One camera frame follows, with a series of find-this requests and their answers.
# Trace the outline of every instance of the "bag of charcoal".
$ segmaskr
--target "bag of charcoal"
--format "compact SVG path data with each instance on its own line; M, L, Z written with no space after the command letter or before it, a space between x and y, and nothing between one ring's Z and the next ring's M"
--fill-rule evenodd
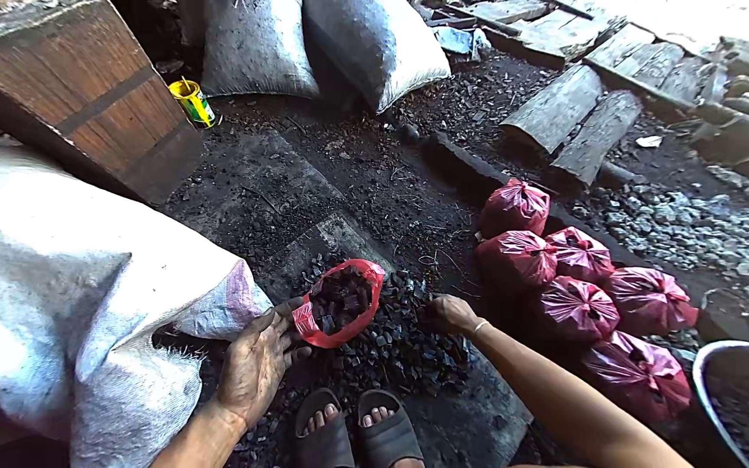
M353 258L328 270L294 311L294 324L311 345L336 348L357 336L375 318L386 271Z

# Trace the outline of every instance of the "bracelet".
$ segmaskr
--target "bracelet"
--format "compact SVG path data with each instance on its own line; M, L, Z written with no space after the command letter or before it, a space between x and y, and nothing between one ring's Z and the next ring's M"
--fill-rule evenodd
M478 333L478 332L479 332L479 329L480 329L480 328L481 328L482 326L485 326L486 324L489 324L489 323L490 323L490 322L488 322L488 321L486 321L486 320L484 320L484 319L483 319L483 320L482 320L482 322L481 322L480 324L476 325L476 329L475 329L475 330L473 330L473 335L475 335L476 333Z

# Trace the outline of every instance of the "black sandal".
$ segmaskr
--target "black sandal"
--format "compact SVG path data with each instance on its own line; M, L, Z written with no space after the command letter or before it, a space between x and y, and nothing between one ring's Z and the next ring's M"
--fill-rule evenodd
M371 427L363 427L363 417L371 416L371 410L381 406L394 414ZM360 396L357 423L371 468L390 468L404 458L423 460L409 415L388 391L369 390Z
M314 390L302 402L296 413L296 455L300 468L355 468L355 458L351 454L351 442L345 428L342 413L317 431L302 435L308 427L308 420L317 411L325 411L328 403L334 403L339 411L339 401L334 392L327 388Z

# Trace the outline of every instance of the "foot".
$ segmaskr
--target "foot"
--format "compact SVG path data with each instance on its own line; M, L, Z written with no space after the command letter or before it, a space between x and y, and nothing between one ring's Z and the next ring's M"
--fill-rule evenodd
M372 408L371 416L363 416L363 427L371 427L379 423L390 416L394 415L394 411L386 409L385 406L380 408ZM423 461L417 458L403 458L392 464L392 468L423 468Z
M306 430L303 432L303 436L315 433L322 426L326 425L326 422L333 420L339 416L339 411L334 403L328 403L326 408L322 411L317 411L309 420Z

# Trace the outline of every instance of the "metal bowl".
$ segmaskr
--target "metal bowl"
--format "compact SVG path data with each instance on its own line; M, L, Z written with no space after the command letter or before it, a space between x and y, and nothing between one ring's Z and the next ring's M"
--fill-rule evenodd
M749 468L747 455L739 449L723 422L716 414L710 396L707 393L706 377L749 377L749 342L716 341L702 347L692 367L692 379L698 393L701 406L707 417L713 422L717 433L722 437L727 448L745 468Z

